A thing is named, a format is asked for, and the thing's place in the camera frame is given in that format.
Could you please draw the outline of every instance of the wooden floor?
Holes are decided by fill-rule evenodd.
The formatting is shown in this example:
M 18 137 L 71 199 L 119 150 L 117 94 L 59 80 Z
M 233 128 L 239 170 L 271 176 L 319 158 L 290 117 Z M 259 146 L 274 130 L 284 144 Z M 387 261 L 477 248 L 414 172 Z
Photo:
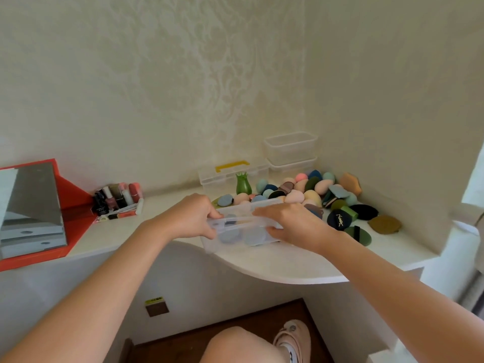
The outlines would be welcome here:
M 136 345 L 131 350 L 127 361 L 129 363 L 198 363 L 210 339 L 232 326 L 241 326 L 272 344 L 277 332 L 290 319 L 299 319 L 309 328 L 312 346 L 311 363 L 333 362 L 303 299 Z

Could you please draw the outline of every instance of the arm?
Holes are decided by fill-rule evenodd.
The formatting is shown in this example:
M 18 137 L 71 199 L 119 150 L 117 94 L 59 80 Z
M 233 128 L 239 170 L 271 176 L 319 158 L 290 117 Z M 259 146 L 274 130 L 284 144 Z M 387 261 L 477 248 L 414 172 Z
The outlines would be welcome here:
M 370 302 L 419 362 L 484 361 L 484 321 L 371 250 L 322 222 L 300 204 L 259 207 L 276 220 L 277 239 L 330 261 Z
M 215 237 L 207 217 L 222 215 L 208 197 L 193 194 L 143 222 L 7 353 L 2 363 L 102 362 L 136 291 L 166 244 L 174 238 Z

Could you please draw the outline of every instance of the left hand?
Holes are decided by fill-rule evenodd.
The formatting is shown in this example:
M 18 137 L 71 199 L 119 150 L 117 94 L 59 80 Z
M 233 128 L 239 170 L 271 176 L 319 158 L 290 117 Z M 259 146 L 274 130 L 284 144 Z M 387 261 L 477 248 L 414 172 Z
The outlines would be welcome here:
M 210 228 L 207 218 L 220 219 L 220 214 L 208 196 L 191 194 L 164 213 L 145 221 L 142 227 L 155 234 L 167 235 L 169 240 L 204 236 L 214 239 L 216 230 Z

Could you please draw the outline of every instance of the clear plastic container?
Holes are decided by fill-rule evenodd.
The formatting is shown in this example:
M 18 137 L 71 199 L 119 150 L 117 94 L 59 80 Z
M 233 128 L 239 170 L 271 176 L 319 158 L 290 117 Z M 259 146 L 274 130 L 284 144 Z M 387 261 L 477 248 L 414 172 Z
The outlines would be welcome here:
M 225 194 L 235 194 L 236 174 L 247 172 L 247 178 L 255 193 L 257 182 L 269 177 L 269 164 L 263 158 L 253 158 L 218 166 L 205 166 L 198 170 L 198 178 L 204 193 L 211 200 Z
M 316 159 L 317 158 L 311 158 L 306 161 L 285 165 L 274 165 L 269 159 L 267 159 L 267 163 L 269 164 L 270 170 L 273 172 L 273 174 L 270 175 L 271 178 L 282 180 L 285 177 L 295 177 L 299 173 L 309 174 L 315 169 Z
M 317 136 L 298 132 L 264 139 L 267 159 L 273 165 L 285 165 L 314 158 Z
M 203 248 L 208 254 L 218 251 L 238 250 L 277 241 L 266 231 L 266 226 L 281 226 L 274 220 L 252 215 L 256 207 L 280 204 L 278 198 L 251 202 L 218 209 L 225 218 L 210 219 L 209 225 L 217 230 L 215 239 L 201 237 Z

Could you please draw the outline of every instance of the forearm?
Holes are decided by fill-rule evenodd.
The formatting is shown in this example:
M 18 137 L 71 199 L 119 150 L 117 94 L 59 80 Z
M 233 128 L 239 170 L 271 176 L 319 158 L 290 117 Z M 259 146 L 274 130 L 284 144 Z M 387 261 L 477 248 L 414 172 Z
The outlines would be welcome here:
M 168 241 L 139 228 L 2 362 L 102 362 L 143 278 Z
M 338 232 L 320 253 L 363 294 L 421 362 L 484 361 L 484 322 Z

